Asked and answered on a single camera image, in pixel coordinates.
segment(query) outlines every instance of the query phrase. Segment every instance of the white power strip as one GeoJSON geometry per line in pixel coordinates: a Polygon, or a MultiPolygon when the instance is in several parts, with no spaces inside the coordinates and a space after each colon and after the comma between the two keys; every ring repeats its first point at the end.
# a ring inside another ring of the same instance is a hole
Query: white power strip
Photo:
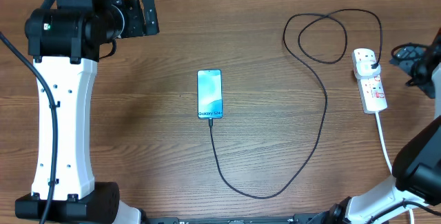
{"type": "Polygon", "coordinates": [[[380,66],[371,69],[372,61],[376,61],[372,50],[358,48],[352,52],[353,71],[357,77],[361,103],[366,114],[374,114],[387,108],[380,78],[381,69],[380,66]]]}

